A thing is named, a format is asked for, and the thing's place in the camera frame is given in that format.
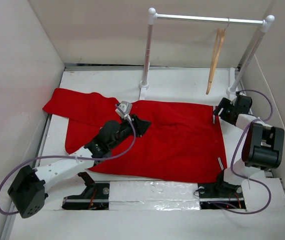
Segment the white floor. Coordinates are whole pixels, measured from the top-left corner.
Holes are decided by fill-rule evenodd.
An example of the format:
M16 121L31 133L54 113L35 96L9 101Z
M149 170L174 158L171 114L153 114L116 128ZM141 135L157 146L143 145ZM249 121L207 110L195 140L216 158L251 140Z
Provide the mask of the white floor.
M208 74L207 68L153 69L149 75L146 100L217 105L223 97L227 97L225 91L230 84L230 69L216 70L210 94L206 95ZM60 87L83 93L98 92L105 97L116 97L119 101L135 102L139 99L141 76L141 70L66 71ZM43 155L66 154L67 125L68 119L52 116ZM229 165L241 130L226 122L221 122L221 129ZM41 165L48 163L48 160L40 162ZM91 177L95 181L148 180L94 172ZM272 202L264 212L255 215L238 215L221 210L141 211L127 208L57 211L47 206L31 218L17 216L9 239L285 239L285 194L281 183L279 179L264 178L264 174L258 174L256 178L261 178L271 188ZM244 182L242 188L249 211L265 205L267 192L263 187L251 183L249 188Z

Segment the white pole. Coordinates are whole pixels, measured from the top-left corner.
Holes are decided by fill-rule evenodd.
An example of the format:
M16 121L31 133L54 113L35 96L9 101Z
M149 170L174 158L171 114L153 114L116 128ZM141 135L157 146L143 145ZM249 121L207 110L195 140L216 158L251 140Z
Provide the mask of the white pole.
M251 62L253 56L255 55L257 48L259 47L260 43L263 40L264 35L267 33L268 29L270 28L274 20L275 20L275 17L273 15L267 16L266 19L264 20L263 25L261 26L261 29L260 29L260 34L258 38L256 39L256 42L253 45L252 49L250 50L249 54L247 55L244 64L241 66L241 69L240 69L239 74L237 75L237 78L235 79L233 85L230 86L226 91L228 95L235 94L236 88L239 82L241 81L245 71L247 70L249 63Z
M148 89L148 71L149 71L149 65L150 65L150 52L151 52L151 44L152 44L152 33L153 33L153 25L155 22L155 19L157 18L156 10L152 7L148 10L149 13L149 19L148 19L148 34L147 34L147 44L146 44L146 51L144 56L144 64L143 64L143 74L142 74L142 80L139 84L140 88Z

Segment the wooden clothes hanger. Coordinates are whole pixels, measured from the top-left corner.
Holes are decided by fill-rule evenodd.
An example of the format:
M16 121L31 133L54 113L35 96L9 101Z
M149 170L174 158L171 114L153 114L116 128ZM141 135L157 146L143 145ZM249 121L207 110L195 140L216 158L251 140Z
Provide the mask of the wooden clothes hanger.
M222 45L223 45L223 42L225 40L226 28L225 29L222 29L222 28L217 29L216 40L214 42L213 51L212 51L208 85L207 85L207 90L206 90L207 95L209 94L209 91L211 90L211 87L212 87L212 83L213 83L213 79L214 79L214 75L215 75L215 71L216 71L216 67L217 67L217 63L218 63L219 54L221 52Z

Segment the black bracket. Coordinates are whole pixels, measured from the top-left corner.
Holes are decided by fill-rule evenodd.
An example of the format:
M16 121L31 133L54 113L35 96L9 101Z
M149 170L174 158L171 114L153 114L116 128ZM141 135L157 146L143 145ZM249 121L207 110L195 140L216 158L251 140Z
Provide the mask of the black bracket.
M252 122L241 152L246 167L276 169L282 162L285 131Z
M150 121L141 120L137 115L130 116L136 136L142 137L150 125ZM122 123L115 120L107 121L99 130L99 133L84 148L89 149L93 158L108 158L112 156L112 149L116 148L126 138L132 136L133 129L127 120L122 119Z
M245 209L244 195L240 185L231 185L224 182L224 171L222 171L214 183L199 183L198 189L194 195L199 197L201 209L228 209L226 204L210 204L211 201L225 202L234 206L234 208Z
M13 180L8 194L23 219L36 214L45 205L45 181L39 180L35 170L27 165Z
M65 197L62 208L65 210L109 209L109 182L95 182L87 172L80 172L78 176L84 180L86 188L80 195Z
M253 100L249 96L236 94L236 98L230 101L227 98L222 98L218 107L213 111L215 116L220 116L220 118L232 125L236 125L237 118L239 114L248 114Z

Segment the red cloth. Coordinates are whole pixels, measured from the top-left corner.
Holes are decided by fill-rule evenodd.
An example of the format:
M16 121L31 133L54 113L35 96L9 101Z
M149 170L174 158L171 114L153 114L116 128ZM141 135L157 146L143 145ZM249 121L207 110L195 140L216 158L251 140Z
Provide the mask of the red cloth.
M90 142L109 120L120 122L116 98L57 88L43 110L69 118L65 148L73 153ZM218 157L227 167L223 135L213 107L208 105L139 100L131 114L151 121L146 134L136 139L124 156L90 168L103 174L141 176L188 183L212 183L221 172ZM112 151L117 155L131 144L129 137Z

